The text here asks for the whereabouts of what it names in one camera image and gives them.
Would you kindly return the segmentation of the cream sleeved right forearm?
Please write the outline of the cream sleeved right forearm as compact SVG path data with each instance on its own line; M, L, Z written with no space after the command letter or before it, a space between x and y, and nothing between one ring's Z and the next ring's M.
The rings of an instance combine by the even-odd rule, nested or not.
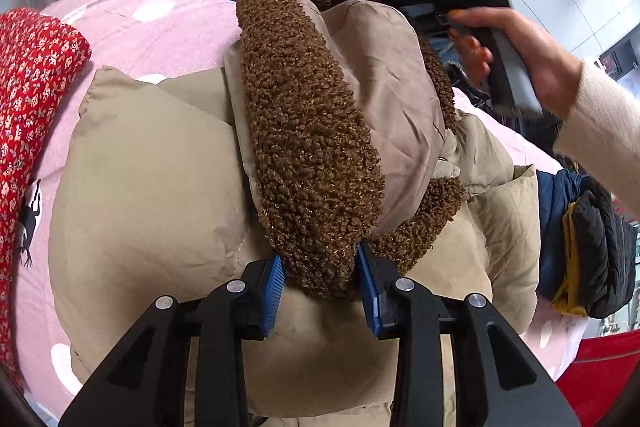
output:
M582 65L554 149L579 162L639 217L639 100L597 66Z

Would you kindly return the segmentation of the person's right hand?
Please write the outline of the person's right hand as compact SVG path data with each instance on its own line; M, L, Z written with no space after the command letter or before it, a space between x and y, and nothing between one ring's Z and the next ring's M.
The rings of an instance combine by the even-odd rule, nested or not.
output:
M502 31L526 65L538 101L556 117L570 113L582 75L582 61L568 53L544 28L510 8L472 8L453 10L450 20L467 28L490 27ZM469 82L478 90L485 88L490 65L489 49L477 38L449 31Z

